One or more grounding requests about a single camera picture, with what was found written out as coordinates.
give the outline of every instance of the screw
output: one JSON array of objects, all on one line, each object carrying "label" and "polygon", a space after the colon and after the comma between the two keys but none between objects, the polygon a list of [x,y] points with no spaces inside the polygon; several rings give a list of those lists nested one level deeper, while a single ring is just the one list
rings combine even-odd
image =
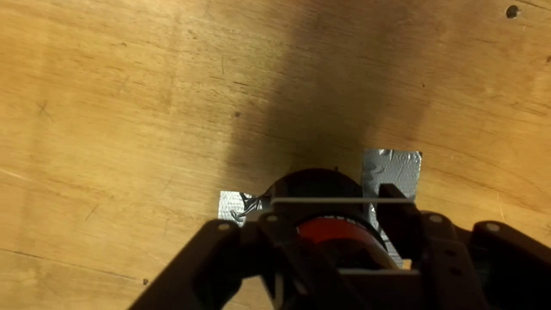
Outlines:
[{"label": "screw", "polygon": [[277,217],[277,215],[268,215],[266,220],[268,220],[268,222],[277,222],[278,217]]},{"label": "screw", "polygon": [[495,222],[487,222],[485,229],[490,232],[497,232],[501,227]]},{"label": "screw", "polygon": [[437,213],[432,213],[430,217],[430,222],[435,222],[435,224],[440,224],[444,218],[440,217],[440,215],[437,215]]},{"label": "screw", "polygon": [[227,222],[218,224],[218,231],[229,231],[230,225]]}]

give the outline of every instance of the red component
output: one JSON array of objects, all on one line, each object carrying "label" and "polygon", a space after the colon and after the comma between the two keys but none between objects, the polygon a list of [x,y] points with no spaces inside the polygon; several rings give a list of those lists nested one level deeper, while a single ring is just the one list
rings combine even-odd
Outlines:
[{"label": "red component", "polygon": [[332,239],[352,239],[363,244],[377,243],[373,236],[358,224],[342,218],[313,218],[297,225],[297,234],[311,239],[313,243],[323,243]]}]

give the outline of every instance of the black machine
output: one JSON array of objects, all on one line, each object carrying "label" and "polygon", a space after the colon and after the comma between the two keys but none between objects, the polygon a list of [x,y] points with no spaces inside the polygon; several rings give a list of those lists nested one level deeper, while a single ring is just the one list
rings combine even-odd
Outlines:
[{"label": "black machine", "polygon": [[371,200],[408,268],[366,220],[361,186],[335,170],[278,179],[270,206],[206,222],[132,310],[222,308],[259,275],[273,308],[551,308],[551,249],[502,222],[456,227],[392,184]]}]

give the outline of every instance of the wood grain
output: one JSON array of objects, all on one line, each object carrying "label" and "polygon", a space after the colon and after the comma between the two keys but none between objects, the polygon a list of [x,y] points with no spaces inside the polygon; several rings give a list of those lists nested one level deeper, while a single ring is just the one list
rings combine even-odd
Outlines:
[{"label": "wood grain", "polygon": [[377,146],[551,244],[551,5],[511,3],[1,0],[0,308],[125,308],[220,189]]}]

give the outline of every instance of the wooden surface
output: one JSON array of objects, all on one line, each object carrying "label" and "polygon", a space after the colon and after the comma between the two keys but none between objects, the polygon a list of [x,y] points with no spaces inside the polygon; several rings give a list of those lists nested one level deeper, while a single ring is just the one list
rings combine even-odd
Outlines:
[{"label": "wooden surface", "polygon": [[0,0],[0,308],[125,308],[220,189],[377,146],[551,244],[549,113],[545,0]]}]

